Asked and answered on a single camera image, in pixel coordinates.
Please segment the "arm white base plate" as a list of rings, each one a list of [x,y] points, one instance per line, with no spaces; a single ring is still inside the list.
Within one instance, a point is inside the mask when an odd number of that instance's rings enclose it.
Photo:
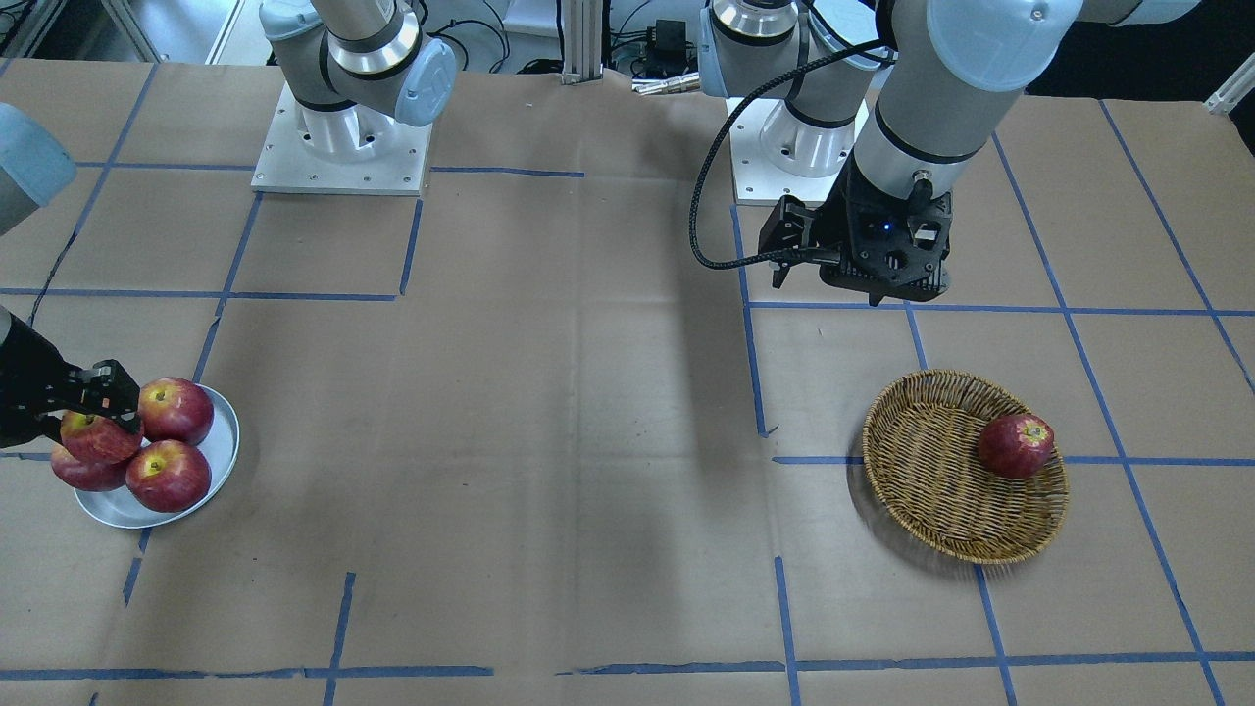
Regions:
[[[735,204],[772,206],[783,196],[825,204],[867,118],[862,102],[851,124],[807,125],[783,100],[754,100],[729,133]]]
[[[314,112],[284,85],[251,178],[286,196],[420,197],[430,125],[398,124],[366,107]]]

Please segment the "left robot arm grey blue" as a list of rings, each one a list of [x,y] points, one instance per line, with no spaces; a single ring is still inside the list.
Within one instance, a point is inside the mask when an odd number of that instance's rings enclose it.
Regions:
[[[702,90],[734,98],[718,150],[747,107],[781,100],[794,125],[840,137],[846,155],[817,207],[781,196],[757,253],[772,286],[816,265],[825,285],[930,301],[950,276],[953,187],[1076,23],[1160,25],[1192,1],[708,1],[698,48]]]

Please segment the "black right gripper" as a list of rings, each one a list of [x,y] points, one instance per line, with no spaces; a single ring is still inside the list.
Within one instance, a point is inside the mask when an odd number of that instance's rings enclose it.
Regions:
[[[139,431],[141,385],[117,361],[88,367],[67,362],[43,335],[9,308],[1,313],[1,446],[19,446],[39,436],[60,441],[54,413],[99,415],[128,431]]]

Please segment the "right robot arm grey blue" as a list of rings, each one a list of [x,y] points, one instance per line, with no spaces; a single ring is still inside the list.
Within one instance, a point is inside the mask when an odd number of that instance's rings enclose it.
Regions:
[[[285,88],[251,186],[287,196],[420,196],[430,125],[451,98],[454,51],[407,1],[265,1],[260,26]],[[69,413],[139,428],[141,387],[114,359],[78,367],[3,313],[3,446],[64,441]]]

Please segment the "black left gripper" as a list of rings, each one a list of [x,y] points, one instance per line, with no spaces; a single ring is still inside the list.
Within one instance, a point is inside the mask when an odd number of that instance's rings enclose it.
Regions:
[[[906,196],[890,196],[847,158],[825,204],[809,209],[781,197],[761,229],[761,253],[773,263],[773,288],[809,263],[825,283],[867,293],[871,307],[931,301],[951,282],[944,265],[951,224],[953,196],[931,171],[909,171]]]

